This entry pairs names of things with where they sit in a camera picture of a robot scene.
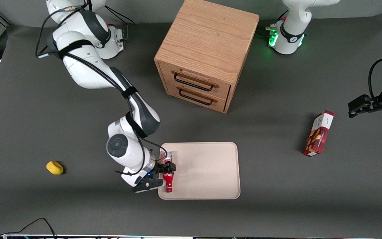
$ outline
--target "gray table surface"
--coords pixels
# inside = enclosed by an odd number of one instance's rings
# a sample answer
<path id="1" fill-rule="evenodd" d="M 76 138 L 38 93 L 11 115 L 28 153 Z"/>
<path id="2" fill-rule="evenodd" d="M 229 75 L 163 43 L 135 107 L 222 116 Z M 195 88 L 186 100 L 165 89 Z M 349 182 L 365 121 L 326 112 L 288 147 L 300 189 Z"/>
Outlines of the gray table surface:
<path id="1" fill-rule="evenodd" d="M 241 196 L 132 193 L 105 152 L 106 127 L 126 113 L 124 99 L 79 87 L 55 57 L 35 59 L 38 29 L 12 27 L 0 65 L 0 233 L 45 217 L 58 234 L 382 238 L 381 113 L 347 115 L 382 58 L 382 15 L 313 20 L 288 56 L 256 37 L 226 115 L 165 93 L 153 57 L 169 26 L 131 26 L 126 51 L 106 63 L 159 113 L 150 140 L 235 142 Z M 382 89 L 382 64 L 373 87 Z M 335 113 L 332 128 L 324 153 L 309 158 L 301 151 L 323 110 Z M 49 174 L 50 160 L 67 174 Z M 25 233 L 49 230 L 41 223 Z"/>

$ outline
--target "red cardboard box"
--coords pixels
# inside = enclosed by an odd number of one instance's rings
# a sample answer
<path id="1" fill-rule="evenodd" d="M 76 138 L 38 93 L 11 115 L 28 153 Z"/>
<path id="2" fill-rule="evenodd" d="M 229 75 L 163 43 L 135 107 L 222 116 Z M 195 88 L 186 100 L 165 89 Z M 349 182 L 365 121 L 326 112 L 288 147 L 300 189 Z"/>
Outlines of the red cardboard box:
<path id="1" fill-rule="evenodd" d="M 307 139 L 303 151 L 304 155 L 312 157 L 322 153 L 333 118 L 334 113 L 329 111 L 324 111 L 315 117 L 309 139 Z"/>

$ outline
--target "beige plastic tray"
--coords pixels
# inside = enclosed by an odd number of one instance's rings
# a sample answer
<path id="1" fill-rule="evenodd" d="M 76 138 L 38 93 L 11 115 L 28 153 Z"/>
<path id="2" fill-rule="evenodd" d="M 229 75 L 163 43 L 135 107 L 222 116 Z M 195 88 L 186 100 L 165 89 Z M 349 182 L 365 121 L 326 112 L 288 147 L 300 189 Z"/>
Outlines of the beige plastic tray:
<path id="1" fill-rule="evenodd" d="M 236 199 L 240 196 L 238 149 L 233 142 L 165 143 L 176 164 L 173 192 L 163 200 Z"/>

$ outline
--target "drawer handle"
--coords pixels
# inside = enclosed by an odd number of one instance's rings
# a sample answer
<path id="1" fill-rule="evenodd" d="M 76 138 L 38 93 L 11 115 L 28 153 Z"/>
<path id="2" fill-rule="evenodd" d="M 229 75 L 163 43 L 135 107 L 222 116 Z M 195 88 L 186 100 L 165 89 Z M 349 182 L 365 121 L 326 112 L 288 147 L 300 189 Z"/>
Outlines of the drawer handle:
<path id="1" fill-rule="evenodd" d="M 203 90 L 203 91 L 211 91 L 211 90 L 213 89 L 213 87 L 214 87 L 214 85 L 212 85 L 210 88 L 204 88 L 204 87 L 201 87 L 201 86 L 197 86 L 197 85 L 194 85 L 194 84 L 192 84 L 192 83 L 189 83 L 189 82 L 186 82 L 186 81 L 183 81 L 183 80 L 179 80 L 178 78 L 176 78 L 177 76 L 178 76 L 178 74 L 175 73 L 175 75 L 174 75 L 174 77 L 173 77 L 173 78 L 175 79 L 176 82 L 185 84 L 185 85 L 187 85 L 187 86 L 192 86 L 192 87 L 195 87 L 195 88 L 200 89 L 200 90 Z"/>
<path id="2" fill-rule="evenodd" d="M 204 101 L 201 101 L 201 100 L 194 99 L 193 97 L 184 95 L 184 94 L 182 94 L 181 92 L 182 92 L 182 89 L 179 89 L 179 95 L 180 95 L 180 96 L 182 96 L 182 97 L 184 97 L 184 98 L 187 98 L 187 99 L 189 99 L 189 100 L 194 100 L 194 101 L 196 101 L 196 102 L 198 102 L 198 103 L 200 103 L 200 104 L 204 104 L 204 105 L 207 105 L 207 106 L 210 106 L 210 105 L 213 103 L 213 101 L 214 101 L 214 100 L 210 100 L 210 103 L 207 103 L 207 102 L 204 102 Z"/>

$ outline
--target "red bottle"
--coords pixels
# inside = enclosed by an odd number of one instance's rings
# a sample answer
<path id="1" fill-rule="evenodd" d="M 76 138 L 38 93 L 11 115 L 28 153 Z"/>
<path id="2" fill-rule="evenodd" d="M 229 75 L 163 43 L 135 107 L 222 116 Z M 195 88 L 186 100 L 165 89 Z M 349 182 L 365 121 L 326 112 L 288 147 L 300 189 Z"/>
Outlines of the red bottle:
<path id="1" fill-rule="evenodd" d="M 165 158 L 162 160 L 163 164 L 166 164 L 167 162 L 172 162 L 172 151 L 167 151 L 167 155 L 165 154 L 165 152 L 162 152 L 160 154 L 161 158 L 163 158 L 164 156 Z M 163 179 L 166 181 L 166 192 L 167 193 L 173 192 L 173 189 L 172 189 L 173 174 L 163 173 L 162 176 L 163 176 Z"/>

